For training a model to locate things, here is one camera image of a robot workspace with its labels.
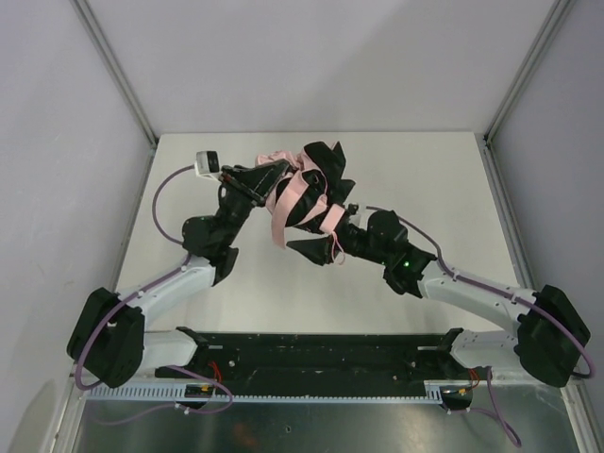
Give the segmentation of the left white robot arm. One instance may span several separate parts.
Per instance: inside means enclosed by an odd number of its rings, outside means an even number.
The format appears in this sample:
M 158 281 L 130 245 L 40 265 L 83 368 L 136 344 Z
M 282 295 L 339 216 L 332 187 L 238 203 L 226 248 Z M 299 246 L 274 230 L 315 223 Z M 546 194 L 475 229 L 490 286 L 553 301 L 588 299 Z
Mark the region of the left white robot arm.
M 142 370 L 183 366 L 192 360 L 197 349 L 194 337 L 179 329 L 151 332 L 149 326 L 231 273 L 239 254 L 233 247 L 238 233 L 252 209 L 265 206 L 290 168 L 285 159 L 253 168 L 223 166 L 217 211 L 183 223 L 179 240 L 186 252 L 183 262 L 126 294 L 98 288 L 88 296 L 67 344 L 78 389 L 95 387 L 83 382 L 83 372 L 91 373 L 99 384 L 117 388 Z

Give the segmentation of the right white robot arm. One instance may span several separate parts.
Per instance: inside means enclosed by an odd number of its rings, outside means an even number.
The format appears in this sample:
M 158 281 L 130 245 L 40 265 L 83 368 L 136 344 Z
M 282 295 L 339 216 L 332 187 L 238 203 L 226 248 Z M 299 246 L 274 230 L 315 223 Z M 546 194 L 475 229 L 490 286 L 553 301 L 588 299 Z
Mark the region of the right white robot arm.
M 317 265 L 337 256 L 379 264 L 395 293 L 446 303 L 496 325 L 490 332 L 464 330 L 452 341 L 450 355 L 466 368 L 521 368 L 555 388 L 594 375 L 585 351 L 591 333 L 563 290 L 513 287 L 464 272 L 446 263 L 440 248 L 428 252 L 415 246 L 408 238 L 411 223 L 394 211 L 370 211 L 366 227 L 346 214 L 333 233 L 287 245 Z M 577 369 L 583 360 L 585 373 Z

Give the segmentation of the pink folding umbrella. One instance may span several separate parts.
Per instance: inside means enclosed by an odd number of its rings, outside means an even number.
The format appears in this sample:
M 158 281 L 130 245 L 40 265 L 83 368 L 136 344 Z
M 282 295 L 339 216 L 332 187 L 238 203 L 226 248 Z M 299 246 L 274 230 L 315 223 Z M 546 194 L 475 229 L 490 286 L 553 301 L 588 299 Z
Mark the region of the pink folding umbrella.
M 287 160 L 291 168 L 269 194 L 265 207 L 270 212 L 273 242 L 330 237 L 344 216 L 344 201 L 355 186 L 343 178 L 346 158 L 342 144 L 306 144 L 302 151 L 276 151 L 258 155 L 255 166 Z

